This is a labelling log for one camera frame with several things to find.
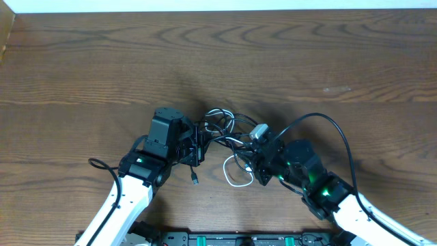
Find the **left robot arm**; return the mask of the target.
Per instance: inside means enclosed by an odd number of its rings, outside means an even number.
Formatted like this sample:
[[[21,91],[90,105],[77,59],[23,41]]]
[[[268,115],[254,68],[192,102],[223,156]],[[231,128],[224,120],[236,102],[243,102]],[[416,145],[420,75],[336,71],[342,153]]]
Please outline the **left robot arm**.
[[[157,108],[149,133],[139,137],[115,169],[114,183],[104,204],[77,245],[120,245],[137,217],[164,185],[175,164],[191,167],[204,161],[212,133],[201,131],[184,114],[170,107]]]

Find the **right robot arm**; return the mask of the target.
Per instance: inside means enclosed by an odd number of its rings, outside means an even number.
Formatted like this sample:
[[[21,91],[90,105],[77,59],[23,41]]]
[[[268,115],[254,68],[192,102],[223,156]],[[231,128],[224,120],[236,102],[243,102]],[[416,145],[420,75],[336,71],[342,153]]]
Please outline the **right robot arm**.
[[[258,141],[250,144],[251,163],[262,185],[277,177],[300,187],[302,202],[321,220],[337,224],[345,240],[334,245],[435,245],[377,209],[362,194],[326,171],[307,140]]]

